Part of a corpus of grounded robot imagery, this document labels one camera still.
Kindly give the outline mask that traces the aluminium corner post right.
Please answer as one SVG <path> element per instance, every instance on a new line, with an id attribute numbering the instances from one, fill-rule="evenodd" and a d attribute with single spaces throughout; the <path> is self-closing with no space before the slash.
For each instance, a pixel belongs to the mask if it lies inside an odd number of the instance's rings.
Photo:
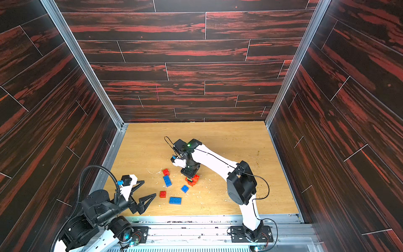
<path id="1" fill-rule="evenodd" d="M 326 13 L 326 10 L 328 9 L 328 6 L 330 5 L 331 0 L 321 0 L 319 1 L 317 8 L 315 9 L 313 16 L 307 26 L 307 29 L 302 37 L 301 43 L 296 51 L 296 54 L 290 64 L 289 70 L 283 80 L 282 86 L 280 88 L 280 91 L 277 95 L 277 98 L 265 120 L 265 125 L 267 130 L 270 132 L 270 126 L 272 124 L 272 121 L 280 108 L 280 105 L 292 83 L 292 80 L 304 58 L 304 55 L 310 46 L 317 30 L 318 27 L 324 18 L 324 15 Z"/>

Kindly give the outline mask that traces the long blue lego brick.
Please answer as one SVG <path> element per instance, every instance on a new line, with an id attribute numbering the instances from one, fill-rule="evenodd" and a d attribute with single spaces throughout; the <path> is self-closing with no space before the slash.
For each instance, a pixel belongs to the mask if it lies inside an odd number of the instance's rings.
<path id="1" fill-rule="evenodd" d="M 171 181 L 171 179 L 170 179 L 170 177 L 168 175 L 163 176 L 163 180 L 164 180 L 164 183 L 165 183 L 166 187 L 172 186 L 172 181 Z"/>
<path id="2" fill-rule="evenodd" d="M 170 197 L 170 199 L 169 199 L 169 204 L 181 205 L 181 203 L 182 203 L 181 197 Z"/>

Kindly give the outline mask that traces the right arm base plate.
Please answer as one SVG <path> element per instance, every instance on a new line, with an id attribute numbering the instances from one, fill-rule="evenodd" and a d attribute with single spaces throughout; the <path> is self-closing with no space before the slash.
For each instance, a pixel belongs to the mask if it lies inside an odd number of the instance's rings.
<path id="1" fill-rule="evenodd" d="M 231 226 L 227 230 L 227 234 L 230 235 L 232 243 L 272 243 L 274 238 L 271 228 L 269 226 L 261 226 L 255 231 L 252 231 L 241 226 Z"/>

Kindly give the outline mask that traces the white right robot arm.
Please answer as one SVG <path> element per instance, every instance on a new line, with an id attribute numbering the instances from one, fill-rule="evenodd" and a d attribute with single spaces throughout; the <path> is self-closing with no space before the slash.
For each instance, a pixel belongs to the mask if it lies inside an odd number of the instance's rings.
<path id="1" fill-rule="evenodd" d="M 181 173 L 189 179 L 196 175 L 201 164 L 221 176 L 227 183 L 229 197 L 240 207 L 244 236 L 252 242 L 258 239 L 263 222 L 254 205 L 257 182 L 248 163 L 228 160 L 203 144 L 196 148 L 184 145 L 177 156 L 172 156 L 171 162 L 182 168 Z"/>

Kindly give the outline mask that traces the small blue lego brick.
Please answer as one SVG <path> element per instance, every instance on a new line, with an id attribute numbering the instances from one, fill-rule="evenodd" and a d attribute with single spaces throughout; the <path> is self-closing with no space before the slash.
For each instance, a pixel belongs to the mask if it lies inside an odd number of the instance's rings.
<path id="1" fill-rule="evenodd" d="M 181 190 L 182 190 L 184 193 L 187 193 L 187 192 L 189 191 L 189 187 L 186 186 L 186 185 L 184 185 L 184 186 L 181 188 Z"/>

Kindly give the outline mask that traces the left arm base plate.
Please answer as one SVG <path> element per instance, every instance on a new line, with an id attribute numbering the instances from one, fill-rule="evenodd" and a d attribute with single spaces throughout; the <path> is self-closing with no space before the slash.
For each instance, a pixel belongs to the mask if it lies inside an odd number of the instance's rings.
<path id="1" fill-rule="evenodd" d="M 148 226 L 133 226 L 131 245 L 137 246 L 139 244 L 145 244 L 148 239 L 149 229 Z"/>

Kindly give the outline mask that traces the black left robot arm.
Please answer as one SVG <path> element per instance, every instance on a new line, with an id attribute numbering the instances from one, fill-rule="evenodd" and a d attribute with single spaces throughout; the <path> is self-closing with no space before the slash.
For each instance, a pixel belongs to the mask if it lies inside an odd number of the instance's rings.
<path id="1" fill-rule="evenodd" d="M 111 199 L 106 190 L 96 190 L 80 200 L 81 209 L 75 213 L 56 235 L 52 252 L 104 252 L 116 244 L 121 249 L 134 247 L 147 240 L 146 227 L 134 228 L 121 215 L 125 210 L 143 214 L 156 194 L 150 194 L 136 201 L 132 194 L 144 181 L 133 174 L 114 180 L 116 190 Z"/>

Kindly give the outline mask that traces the long blue lego brick far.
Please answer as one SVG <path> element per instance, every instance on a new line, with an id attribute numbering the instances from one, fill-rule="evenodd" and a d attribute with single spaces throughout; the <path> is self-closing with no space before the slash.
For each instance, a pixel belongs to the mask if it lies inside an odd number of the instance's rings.
<path id="1" fill-rule="evenodd" d="M 172 186 L 172 181 L 171 181 L 171 179 L 170 179 L 170 177 L 168 175 L 163 176 L 163 180 L 164 180 L 164 183 L 165 183 L 166 187 Z"/>

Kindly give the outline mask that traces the aluminium front rail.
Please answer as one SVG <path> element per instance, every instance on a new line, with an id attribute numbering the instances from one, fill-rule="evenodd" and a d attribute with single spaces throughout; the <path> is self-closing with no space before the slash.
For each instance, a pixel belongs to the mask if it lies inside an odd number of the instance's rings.
<path id="1" fill-rule="evenodd" d="M 259 242 L 270 252 L 323 252 L 311 224 L 303 224 L 296 214 L 261 215 L 271 228 L 273 242 Z M 148 227 L 141 243 L 128 252 L 248 252 L 252 243 L 234 243 L 231 226 L 241 225 L 240 215 L 130 216 L 133 228 Z"/>

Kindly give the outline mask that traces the aluminium corner post left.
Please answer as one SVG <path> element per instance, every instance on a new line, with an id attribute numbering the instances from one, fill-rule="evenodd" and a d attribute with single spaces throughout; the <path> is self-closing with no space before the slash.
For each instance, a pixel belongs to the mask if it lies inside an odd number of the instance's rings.
<path id="1" fill-rule="evenodd" d="M 82 49 L 80 48 L 79 43 L 77 42 L 66 20 L 60 12 L 56 2 L 51 0 L 41 0 L 41 4 L 43 5 L 45 11 L 56 26 L 57 30 L 59 31 L 66 45 L 70 49 L 83 73 L 87 77 L 91 87 L 94 89 L 95 93 L 99 97 L 101 103 L 105 107 L 116 128 L 118 130 L 126 129 L 128 125 L 124 123 L 123 119 L 121 118 L 115 106 L 108 97 L 106 91 L 100 83 L 100 80 L 94 73 L 90 63 L 88 62 Z"/>

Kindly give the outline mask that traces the long blue lego brick near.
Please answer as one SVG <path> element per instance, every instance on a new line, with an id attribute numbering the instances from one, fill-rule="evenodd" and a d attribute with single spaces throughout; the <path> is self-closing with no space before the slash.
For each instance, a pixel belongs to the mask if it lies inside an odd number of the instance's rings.
<path id="1" fill-rule="evenodd" d="M 181 197 L 170 197 L 170 199 L 169 199 L 169 204 L 181 205 L 181 203 L 182 203 Z"/>

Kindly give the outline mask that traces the aluminium corner post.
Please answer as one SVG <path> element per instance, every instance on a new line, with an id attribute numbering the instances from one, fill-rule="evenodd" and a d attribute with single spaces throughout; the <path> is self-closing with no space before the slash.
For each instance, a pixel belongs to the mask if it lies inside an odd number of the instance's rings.
<path id="1" fill-rule="evenodd" d="M 283 80 L 282 86 L 280 88 L 280 91 L 277 95 L 277 98 L 265 120 L 265 125 L 267 130 L 270 132 L 270 126 L 272 124 L 272 121 L 280 108 L 280 105 L 292 83 L 292 80 L 304 58 L 304 55 L 310 46 L 317 30 L 318 27 L 324 18 L 324 15 L 326 13 L 326 10 L 328 9 L 328 6 L 330 5 L 331 0 L 321 0 L 319 1 L 317 8 L 315 9 L 313 16 L 307 26 L 307 29 L 302 37 L 301 43 L 296 51 L 296 54 L 290 64 L 289 70 Z"/>
<path id="2" fill-rule="evenodd" d="M 90 63 L 88 62 L 82 49 L 80 48 L 79 43 L 77 42 L 66 20 L 60 12 L 56 2 L 51 0 L 41 0 L 41 4 L 43 5 L 45 11 L 56 26 L 57 30 L 59 31 L 66 45 L 70 49 L 83 73 L 87 77 L 91 87 L 94 89 L 95 93 L 99 97 L 101 103 L 105 107 L 116 128 L 118 130 L 126 129 L 128 125 L 124 123 L 123 119 L 121 118 L 115 106 L 108 97 L 106 91 L 100 83 L 100 80 L 94 73 Z"/>

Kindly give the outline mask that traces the long red lego brick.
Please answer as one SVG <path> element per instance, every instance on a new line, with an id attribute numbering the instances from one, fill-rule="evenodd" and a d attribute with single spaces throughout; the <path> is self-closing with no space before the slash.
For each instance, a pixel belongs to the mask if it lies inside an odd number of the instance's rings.
<path id="1" fill-rule="evenodd" d="M 196 180 L 196 183 L 198 182 L 198 180 L 199 180 L 199 178 L 200 178 L 200 176 L 199 175 L 195 175 L 192 179 L 195 179 Z"/>
<path id="2" fill-rule="evenodd" d="M 188 185 L 190 185 L 190 186 L 194 186 L 196 184 L 195 179 L 189 179 L 189 178 L 186 177 L 185 180 L 188 183 Z"/>

